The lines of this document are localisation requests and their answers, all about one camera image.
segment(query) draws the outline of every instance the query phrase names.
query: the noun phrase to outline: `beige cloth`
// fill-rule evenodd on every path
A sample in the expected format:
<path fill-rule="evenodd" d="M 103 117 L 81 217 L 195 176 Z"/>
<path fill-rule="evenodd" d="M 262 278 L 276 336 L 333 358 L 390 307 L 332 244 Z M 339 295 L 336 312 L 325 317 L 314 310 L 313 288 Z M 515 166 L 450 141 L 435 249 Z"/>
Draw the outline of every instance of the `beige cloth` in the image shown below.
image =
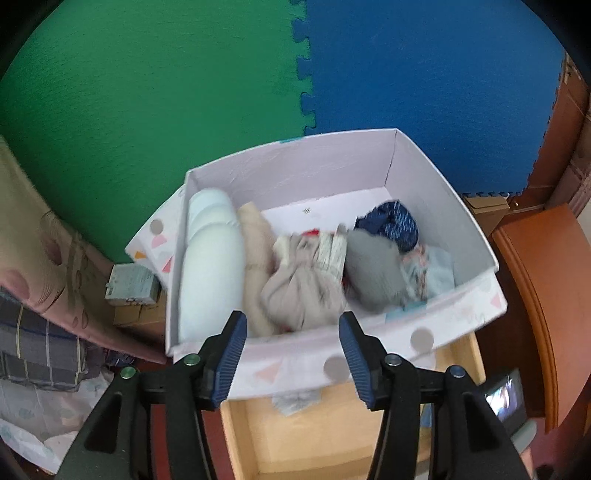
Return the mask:
<path fill-rule="evenodd" d="M 274 270 L 275 235 L 254 203 L 242 205 L 237 214 L 246 253 L 242 311 L 248 322 L 248 334 L 253 337 L 276 335 L 280 330 L 269 320 L 261 304 L 261 291 Z"/>
<path fill-rule="evenodd" d="M 66 229 L 0 137 L 0 285 L 27 307 L 99 346 L 153 362 L 163 352 L 113 326 L 105 301 L 113 264 Z"/>
<path fill-rule="evenodd" d="M 346 310 L 343 288 L 317 264 L 320 237 L 281 236 L 273 250 L 280 266 L 261 292 L 272 322 L 291 331 L 335 325 Z"/>

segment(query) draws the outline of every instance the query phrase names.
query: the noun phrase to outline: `gray cloth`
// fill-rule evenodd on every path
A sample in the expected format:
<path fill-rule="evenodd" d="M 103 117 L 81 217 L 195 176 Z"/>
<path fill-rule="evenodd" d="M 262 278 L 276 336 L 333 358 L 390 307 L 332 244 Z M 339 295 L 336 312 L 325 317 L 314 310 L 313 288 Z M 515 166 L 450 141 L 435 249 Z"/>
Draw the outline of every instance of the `gray cloth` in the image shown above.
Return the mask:
<path fill-rule="evenodd" d="M 361 305 L 372 312 L 400 306 L 406 283 L 395 242 L 354 229 L 347 237 L 345 271 Z"/>

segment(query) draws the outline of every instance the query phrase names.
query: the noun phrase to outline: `wooden drawer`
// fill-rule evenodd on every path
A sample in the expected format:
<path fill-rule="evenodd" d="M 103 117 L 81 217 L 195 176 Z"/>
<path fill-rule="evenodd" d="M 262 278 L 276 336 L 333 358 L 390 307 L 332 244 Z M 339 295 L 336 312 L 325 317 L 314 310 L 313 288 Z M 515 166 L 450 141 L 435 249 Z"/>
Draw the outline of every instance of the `wooden drawer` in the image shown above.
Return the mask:
<path fill-rule="evenodd" d="M 436 351 L 437 369 L 462 365 L 485 380 L 474 333 Z M 342 480 L 366 478 L 382 421 L 367 410 L 352 382 L 327 387 L 320 404 L 284 417 L 270 398 L 222 403 L 226 443 L 236 480 Z M 421 429 L 418 461 L 430 452 L 430 429 Z"/>

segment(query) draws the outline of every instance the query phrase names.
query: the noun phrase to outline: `brown cardboard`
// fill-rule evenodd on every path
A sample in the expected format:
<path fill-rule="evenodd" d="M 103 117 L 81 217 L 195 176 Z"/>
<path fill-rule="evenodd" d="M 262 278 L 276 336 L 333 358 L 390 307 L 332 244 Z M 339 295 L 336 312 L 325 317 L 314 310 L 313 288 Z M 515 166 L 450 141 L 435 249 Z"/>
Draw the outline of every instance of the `brown cardboard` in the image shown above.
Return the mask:
<path fill-rule="evenodd" d="M 485 236 L 489 236 L 509 212 L 509 205 L 503 197 L 464 197 L 464 202 Z"/>
<path fill-rule="evenodd" d="M 164 343 L 166 331 L 166 292 L 162 291 L 156 305 L 115 307 L 115 326 L 129 329 L 140 337 Z"/>

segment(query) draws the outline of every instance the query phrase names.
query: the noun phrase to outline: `navy blue cloth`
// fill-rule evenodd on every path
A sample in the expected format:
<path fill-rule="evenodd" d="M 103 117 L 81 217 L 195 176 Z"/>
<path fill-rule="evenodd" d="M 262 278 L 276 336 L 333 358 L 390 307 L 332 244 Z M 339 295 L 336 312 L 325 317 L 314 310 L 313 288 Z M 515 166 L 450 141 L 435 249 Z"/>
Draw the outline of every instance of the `navy blue cloth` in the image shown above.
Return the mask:
<path fill-rule="evenodd" d="M 403 253 L 410 252 L 418 241 L 417 224 L 399 200 L 385 202 L 366 216 L 357 218 L 355 228 L 395 241 Z"/>

